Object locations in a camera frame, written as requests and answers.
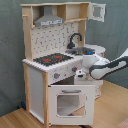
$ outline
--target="knob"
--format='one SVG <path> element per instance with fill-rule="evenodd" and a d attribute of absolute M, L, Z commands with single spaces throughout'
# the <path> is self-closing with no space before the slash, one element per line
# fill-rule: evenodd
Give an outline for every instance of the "knob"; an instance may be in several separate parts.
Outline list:
<path fill-rule="evenodd" d="M 72 68 L 72 71 L 73 71 L 73 72 L 76 72 L 76 70 L 77 70 L 77 67 L 73 67 L 73 68 Z"/>
<path fill-rule="evenodd" d="M 55 78 L 55 79 L 58 79 L 59 76 L 60 76 L 60 74 L 58 74 L 58 73 L 55 73 L 55 74 L 54 74 L 54 78 Z"/>

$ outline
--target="oven door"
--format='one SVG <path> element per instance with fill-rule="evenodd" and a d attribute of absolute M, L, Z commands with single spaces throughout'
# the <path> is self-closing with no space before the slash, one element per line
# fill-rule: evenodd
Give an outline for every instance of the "oven door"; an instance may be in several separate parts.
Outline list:
<path fill-rule="evenodd" d="M 51 85 L 49 87 L 49 123 L 92 125 L 94 101 L 95 86 Z"/>

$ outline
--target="faucet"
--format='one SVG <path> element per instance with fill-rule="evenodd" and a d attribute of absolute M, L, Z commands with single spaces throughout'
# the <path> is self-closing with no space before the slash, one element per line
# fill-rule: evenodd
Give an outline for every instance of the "faucet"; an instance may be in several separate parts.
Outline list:
<path fill-rule="evenodd" d="M 72 39 L 75 35 L 79 35 L 80 36 L 80 41 L 82 41 L 82 35 L 80 33 L 74 33 L 71 38 L 70 38 L 70 43 L 68 44 L 67 48 L 68 49 L 72 49 L 73 47 L 75 47 L 75 44 L 73 44 Z"/>

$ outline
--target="oven window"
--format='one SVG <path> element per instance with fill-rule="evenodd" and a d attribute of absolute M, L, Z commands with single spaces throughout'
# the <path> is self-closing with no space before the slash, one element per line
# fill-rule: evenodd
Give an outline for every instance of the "oven window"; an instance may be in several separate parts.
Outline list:
<path fill-rule="evenodd" d="M 84 106 L 85 95 L 61 94 L 57 96 L 57 116 L 85 116 Z"/>

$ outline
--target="stove burner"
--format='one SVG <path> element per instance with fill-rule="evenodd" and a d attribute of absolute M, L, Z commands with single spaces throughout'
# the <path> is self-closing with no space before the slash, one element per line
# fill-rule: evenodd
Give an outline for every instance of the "stove burner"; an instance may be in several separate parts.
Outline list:
<path fill-rule="evenodd" d="M 61 53 L 54 53 L 54 54 L 47 55 L 44 57 L 36 58 L 36 59 L 34 59 L 34 62 L 37 62 L 39 64 L 42 64 L 42 65 L 45 65 L 48 67 L 50 65 L 54 65 L 56 63 L 61 63 L 63 61 L 67 61 L 69 59 L 73 59 L 73 57 L 63 55 Z"/>
<path fill-rule="evenodd" d="M 44 61 L 45 61 L 45 62 L 49 62 L 49 61 L 51 61 L 51 60 L 50 60 L 50 59 L 44 59 Z"/>
<path fill-rule="evenodd" d="M 62 58 L 62 56 L 55 56 L 55 58 Z"/>

